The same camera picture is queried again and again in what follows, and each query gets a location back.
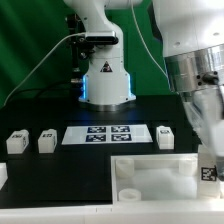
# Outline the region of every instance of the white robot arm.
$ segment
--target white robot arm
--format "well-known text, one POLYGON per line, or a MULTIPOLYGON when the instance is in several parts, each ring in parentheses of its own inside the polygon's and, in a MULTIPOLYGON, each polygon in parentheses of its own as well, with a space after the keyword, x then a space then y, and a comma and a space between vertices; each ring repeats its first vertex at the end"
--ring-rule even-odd
POLYGON ((170 88, 224 180, 224 1, 153 0, 170 88))
MULTIPOLYGON (((106 9, 125 9, 130 0, 64 0, 82 20, 92 43, 89 70, 83 78, 84 94, 79 101, 99 111, 114 111, 135 100, 131 93, 130 75, 124 69, 123 32, 110 22, 106 9)), ((139 4, 142 0, 132 0, 139 4)))

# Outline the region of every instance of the blue light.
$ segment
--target blue light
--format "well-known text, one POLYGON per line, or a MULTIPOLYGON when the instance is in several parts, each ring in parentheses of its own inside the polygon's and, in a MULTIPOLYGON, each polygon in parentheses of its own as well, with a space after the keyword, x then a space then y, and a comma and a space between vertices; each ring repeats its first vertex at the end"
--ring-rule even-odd
POLYGON ((131 77, 130 74, 128 74, 128 95, 131 97, 133 94, 131 93, 131 77))
POLYGON ((85 100, 86 99, 86 76, 85 75, 83 76, 82 81, 83 81, 83 87, 82 87, 83 88, 83 94, 80 98, 85 100))

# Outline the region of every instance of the green wall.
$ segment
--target green wall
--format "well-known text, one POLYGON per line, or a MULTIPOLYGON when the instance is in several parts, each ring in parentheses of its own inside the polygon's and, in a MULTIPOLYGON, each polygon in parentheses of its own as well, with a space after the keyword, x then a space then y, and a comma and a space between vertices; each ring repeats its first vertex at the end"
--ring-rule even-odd
MULTIPOLYGON (((163 66, 162 46, 151 33, 147 6, 135 8, 143 36, 163 66)), ((65 16, 72 13, 63 0, 0 1, 0 105, 48 51, 68 34, 65 16)), ((139 39, 130 10, 107 12, 124 31, 125 67, 132 75, 137 95, 170 94, 167 80, 148 57, 139 39)), ((22 87, 42 88, 71 77, 70 50, 63 44, 22 87)))

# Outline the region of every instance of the black table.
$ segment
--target black table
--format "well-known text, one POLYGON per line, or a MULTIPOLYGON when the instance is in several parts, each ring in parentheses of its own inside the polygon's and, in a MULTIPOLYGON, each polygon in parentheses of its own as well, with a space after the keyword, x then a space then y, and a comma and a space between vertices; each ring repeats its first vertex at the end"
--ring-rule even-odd
POLYGON ((178 96, 139 96, 136 105, 119 112, 93 112, 71 99, 23 99, 0 110, 0 162, 7 163, 8 181, 0 191, 0 209, 112 203, 110 157, 196 152, 192 131, 178 96), (147 124, 153 143, 61 145, 67 126, 147 124), (156 127, 172 128, 174 151, 160 151, 156 127), (8 155, 6 140, 27 129, 30 144, 21 155, 8 155), (39 154, 43 130, 56 129, 53 154, 39 154))

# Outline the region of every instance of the cable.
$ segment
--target cable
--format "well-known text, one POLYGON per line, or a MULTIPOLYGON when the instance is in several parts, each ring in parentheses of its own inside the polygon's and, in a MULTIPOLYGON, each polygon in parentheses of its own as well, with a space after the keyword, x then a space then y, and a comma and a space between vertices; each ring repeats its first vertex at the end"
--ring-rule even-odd
POLYGON ((48 87, 41 89, 39 93, 37 93, 37 95, 34 97, 35 99, 39 98, 43 93, 51 90, 52 88, 54 88, 55 86, 59 86, 59 85, 65 85, 65 84, 71 84, 71 82, 69 81, 61 81, 61 82, 56 82, 53 83, 51 85, 49 85, 48 87))
POLYGON ((130 3, 131 3, 131 11, 132 11, 132 16, 133 16, 133 19, 134 19, 134 22, 135 22, 136 29, 137 29, 137 31, 138 31, 138 34, 139 34, 139 36, 140 36, 140 39, 141 39, 141 41, 142 41, 142 43, 143 43, 143 45, 144 45, 144 47, 145 47, 147 53, 149 54, 149 56, 150 56, 150 58, 152 59, 152 61, 153 61, 153 62, 157 65, 157 67, 161 70, 161 72, 166 76, 166 78, 168 78, 166 72, 164 72, 164 70, 160 67, 160 65, 158 64, 158 62, 155 60, 155 58, 152 56, 151 52, 149 51, 149 49, 148 49, 148 47, 147 47, 147 45, 146 45, 146 43, 145 43, 145 40, 144 40, 144 38, 143 38, 143 36, 142 36, 142 33, 141 33, 141 31, 140 31, 140 28, 139 28, 137 19, 136 19, 136 15, 135 15, 135 11, 134 11, 133 2, 132 2, 132 0, 129 0, 129 1, 130 1, 130 3))
POLYGON ((59 45, 61 45, 61 43, 63 43, 65 40, 69 39, 70 37, 74 37, 74 36, 82 36, 85 33, 77 33, 77 34, 72 34, 69 36, 66 36, 65 38, 63 38, 61 41, 59 41, 53 48, 52 50, 39 62, 39 64, 37 64, 37 66, 26 76, 26 78, 17 86, 15 87, 12 92, 7 96, 4 105, 6 106, 9 98, 11 97, 11 95, 13 95, 13 93, 16 92, 16 90, 18 90, 30 77, 31 75, 33 75, 33 73, 49 58, 49 56, 59 47, 59 45))
POLYGON ((12 94, 10 96, 10 98, 8 99, 8 102, 9 103, 16 95, 19 95, 21 93, 24 93, 24 92, 34 92, 34 91, 39 91, 39 93, 37 93, 38 97, 40 95, 42 95, 44 92, 47 92, 47 91, 62 91, 62 90, 70 90, 69 89, 52 89, 53 87, 55 86, 58 86, 58 85, 63 85, 63 84, 71 84, 70 82, 66 82, 66 81, 62 81, 62 82, 57 82, 57 83, 54 83, 54 84, 51 84, 50 86, 46 87, 46 88, 32 88, 32 89, 23 89, 23 90, 20 90, 20 91, 17 91, 15 92, 14 94, 12 94))

